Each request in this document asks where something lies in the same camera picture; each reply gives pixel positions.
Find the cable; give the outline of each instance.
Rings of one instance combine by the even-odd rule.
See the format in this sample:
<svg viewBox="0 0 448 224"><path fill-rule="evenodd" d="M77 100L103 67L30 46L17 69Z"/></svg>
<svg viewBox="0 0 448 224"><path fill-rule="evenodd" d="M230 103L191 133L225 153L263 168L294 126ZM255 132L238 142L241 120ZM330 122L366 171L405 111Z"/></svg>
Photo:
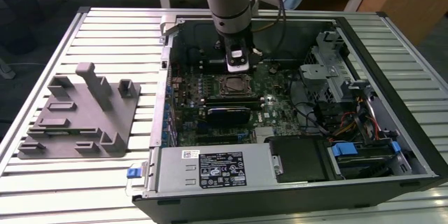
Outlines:
<svg viewBox="0 0 448 224"><path fill-rule="evenodd" d="M373 127L374 127L374 139L378 140L379 137L378 137L378 127L377 127L378 125L377 125L377 122L375 122L375 120L371 117L366 116L366 118L370 119L370 121L373 123Z"/></svg>
<svg viewBox="0 0 448 224"><path fill-rule="evenodd" d="M7 120L7 119L0 119L0 123L11 124L11 120Z"/></svg>
<svg viewBox="0 0 448 224"><path fill-rule="evenodd" d="M355 112L346 112L346 113L342 114L339 127L342 127L342 125L343 125L343 118L350 114L355 114Z"/></svg>
<svg viewBox="0 0 448 224"><path fill-rule="evenodd" d="M259 31L263 31L263 30L266 30L269 27L271 27L274 24L277 24L277 23L278 23L278 20L279 20L279 17L281 17L281 9L278 8L277 18L275 18L274 22L271 22L271 23L266 24L265 26L262 26L262 27L259 27L259 28L251 30L251 33L257 33L257 32L259 32Z"/></svg>
<svg viewBox="0 0 448 224"><path fill-rule="evenodd" d="M285 39L285 35L286 35L286 11L285 11L285 5L282 3L282 0L278 0L278 9L281 10L282 13L282 31L281 31L281 36L279 36L279 40L278 43L274 47L274 49L271 50L270 54L274 54L277 52L277 50L279 49L279 46L283 42Z"/></svg>
<svg viewBox="0 0 448 224"><path fill-rule="evenodd" d="M11 64L7 64L9 66L18 66L18 65L37 65L37 66L46 66L46 64L41 64L41 63L11 63Z"/></svg>
<svg viewBox="0 0 448 224"><path fill-rule="evenodd" d="M323 134L323 135L329 134L329 132L323 129L323 127L321 127L321 125L315 122L314 119L311 119L309 116L306 116L306 114L302 113L299 110L297 110L297 113L313 123L313 125L317 127L317 129L321 132L321 134Z"/></svg>

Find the motherboard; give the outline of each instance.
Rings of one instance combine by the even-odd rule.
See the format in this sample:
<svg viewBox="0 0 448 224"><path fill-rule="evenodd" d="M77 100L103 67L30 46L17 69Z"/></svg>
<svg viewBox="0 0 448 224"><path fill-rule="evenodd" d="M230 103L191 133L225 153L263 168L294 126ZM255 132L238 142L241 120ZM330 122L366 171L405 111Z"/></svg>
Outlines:
<svg viewBox="0 0 448 224"><path fill-rule="evenodd" d="M290 70L267 62L247 74L178 72L171 79L178 146L255 143L263 140L259 135L301 134L289 99Z"/></svg>

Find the metal bracket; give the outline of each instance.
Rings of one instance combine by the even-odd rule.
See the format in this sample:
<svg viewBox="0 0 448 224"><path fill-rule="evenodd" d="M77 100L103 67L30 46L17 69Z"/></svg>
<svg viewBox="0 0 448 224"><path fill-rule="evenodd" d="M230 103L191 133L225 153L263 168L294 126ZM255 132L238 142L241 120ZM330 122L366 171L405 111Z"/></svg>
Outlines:
<svg viewBox="0 0 448 224"><path fill-rule="evenodd" d="M327 77L338 76L333 67L326 68L323 65L318 64L301 65L299 71L302 76L310 80L321 80L326 79Z"/></svg>
<svg viewBox="0 0 448 224"><path fill-rule="evenodd" d="M283 171L282 171L279 156L271 156L271 165L273 165L274 174L275 175L282 174Z"/></svg>
<svg viewBox="0 0 448 224"><path fill-rule="evenodd" d="M159 20L159 32L162 36L167 36L177 31L175 15L162 15Z"/></svg>
<svg viewBox="0 0 448 224"><path fill-rule="evenodd" d="M341 91L342 91L342 98L347 99L351 97L351 91L353 90L362 90L370 85L369 81L366 80L357 80L357 81L343 81L341 85Z"/></svg>

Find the white sticker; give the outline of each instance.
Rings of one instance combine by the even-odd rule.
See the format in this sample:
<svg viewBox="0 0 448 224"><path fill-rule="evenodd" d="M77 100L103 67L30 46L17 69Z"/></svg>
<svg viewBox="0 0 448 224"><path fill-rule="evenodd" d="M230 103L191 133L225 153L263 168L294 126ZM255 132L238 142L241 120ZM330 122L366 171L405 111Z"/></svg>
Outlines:
<svg viewBox="0 0 448 224"><path fill-rule="evenodd" d="M183 150L181 152L181 158L198 158L199 150Z"/></svg>

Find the red wire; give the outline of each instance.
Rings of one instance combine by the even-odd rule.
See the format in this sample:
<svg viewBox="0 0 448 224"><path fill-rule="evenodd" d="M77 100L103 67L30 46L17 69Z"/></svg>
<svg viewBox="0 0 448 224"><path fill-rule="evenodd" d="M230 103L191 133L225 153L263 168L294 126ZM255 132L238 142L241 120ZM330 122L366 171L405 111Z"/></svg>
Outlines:
<svg viewBox="0 0 448 224"><path fill-rule="evenodd" d="M373 125L374 125L374 126L373 126L373 127L374 127L374 139L378 140L379 137L378 137L378 127L377 127L378 125L377 125L377 122L375 122L375 120L374 120L373 118L370 118L370 117L367 117L367 116L366 116L366 118L370 119L370 121L371 121L371 123L373 123Z"/></svg>
<svg viewBox="0 0 448 224"><path fill-rule="evenodd" d="M339 127L342 127L342 125L343 125L343 118L349 115L349 114L354 114L355 112L346 112L346 113L343 113L342 114L342 117L341 117L341 125L339 125Z"/></svg>

